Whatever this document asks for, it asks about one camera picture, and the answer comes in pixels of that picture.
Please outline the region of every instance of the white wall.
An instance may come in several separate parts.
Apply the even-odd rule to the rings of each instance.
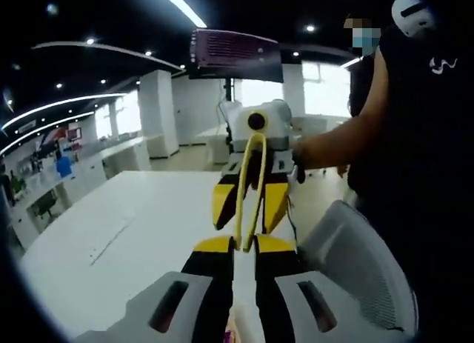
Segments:
[[[328,130],[347,120],[344,117],[306,115],[300,64],[284,64],[283,77],[284,100],[290,106],[293,117],[323,118],[327,121]],[[173,79],[172,83],[179,144],[191,144],[199,133],[218,126],[216,106],[225,96],[224,80],[189,80],[187,76],[182,76]],[[241,99],[241,80],[236,80],[235,93],[236,99]]]
[[[304,116],[304,80],[300,64],[283,65],[283,98],[293,117]]]
[[[225,98],[224,80],[172,79],[179,144],[189,144],[201,132],[217,127],[218,103]]]
[[[156,72],[142,76],[138,91],[141,129],[144,136],[163,134],[158,100],[158,77]]]
[[[116,102],[109,103],[109,120],[110,120],[110,128],[112,129],[112,137],[116,138],[119,135],[119,126],[117,125],[117,112],[116,112]]]
[[[179,149],[172,88],[171,75],[164,72],[158,73],[158,104],[160,105],[161,127],[164,134],[164,146],[170,155]]]
[[[96,119],[89,116],[85,120],[79,122],[82,132],[82,144],[94,143],[97,141]]]

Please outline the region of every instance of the hand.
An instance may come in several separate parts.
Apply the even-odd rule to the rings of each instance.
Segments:
[[[349,169],[349,165],[339,165],[338,166],[338,175],[344,178],[344,174],[347,173],[347,169]]]

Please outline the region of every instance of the face mask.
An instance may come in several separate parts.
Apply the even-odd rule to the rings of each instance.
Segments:
[[[381,31],[378,28],[353,28],[353,50],[361,56],[374,53],[380,34]]]

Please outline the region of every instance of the office chair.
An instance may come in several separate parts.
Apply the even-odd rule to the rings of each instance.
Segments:
[[[365,217],[348,204],[334,202],[298,254],[356,298],[373,324],[415,335],[416,299],[402,269]]]
[[[38,199],[35,203],[35,208],[33,209],[36,216],[39,216],[43,219],[44,214],[49,215],[48,225],[54,221],[54,216],[51,213],[51,209],[56,204],[57,198],[53,191],[48,191],[42,197]]]

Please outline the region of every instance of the logo on shirt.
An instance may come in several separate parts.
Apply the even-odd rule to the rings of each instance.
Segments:
[[[457,58],[454,60],[453,63],[449,63],[448,61],[442,59],[441,63],[438,64],[436,63],[435,57],[433,56],[430,60],[431,71],[436,75],[441,75],[444,71],[444,65],[447,65],[448,67],[450,67],[450,69],[454,69],[457,62],[458,62]]]

